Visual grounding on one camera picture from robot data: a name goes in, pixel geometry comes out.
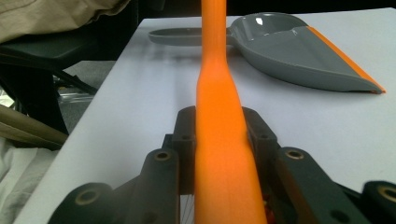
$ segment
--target gray fabric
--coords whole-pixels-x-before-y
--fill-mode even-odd
[[[38,147],[15,148],[0,137],[0,223],[13,223],[57,153]]]

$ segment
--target white tabletop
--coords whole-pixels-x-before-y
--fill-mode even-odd
[[[396,183],[396,10],[296,16],[388,92],[296,86],[260,73],[229,48],[242,105],[259,112],[282,147],[310,153],[333,181],[357,191],[369,180]],[[139,175],[146,155],[173,132],[177,111],[195,105],[201,65],[201,47],[157,45],[148,32],[199,26],[200,18],[143,20],[16,223],[46,223],[65,195],[82,184],[116,188]]]

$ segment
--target gray scoop handle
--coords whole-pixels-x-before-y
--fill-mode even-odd
[[[230,29],[227,28],[227,44],[234,42]],[[172,28],[152,31],[148,34],[150,41],[170,46],[202,46],[202,28]]]

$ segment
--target orange edge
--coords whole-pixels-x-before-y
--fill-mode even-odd
[[[372,77],[370,77],[363,69],[361,69],[355,62],[353,62],[343,51],[337,48],[332,41],[330,41],[326,36],[321,34],[318,30],[316,30],[312,26],[307,26],[307,28],[317,37],[319,37],[327,46],[329,46],[334,52],[340,56],[359,76],[362,78],[373,82],[383,93],[387,92],[385,88],[379,85]]]

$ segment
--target floor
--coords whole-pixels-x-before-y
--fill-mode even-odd
[[[110,72],[115,62],[81,62],[77,63],[72,67],[65,69],[64,71],[70,75],[76,75],[85,83],[100,88],[107,74]],[[69,92],[78,92],[74,88],[68,88],[67,90],[59,90],[60,94]],[[60,102],[60,108],[64,116],[64,123],[66,124],[69,133],[73,132],[79,119],[84,114],[85,110],[89,106],[90,102],[78,102],[78,103],[62,103]]]

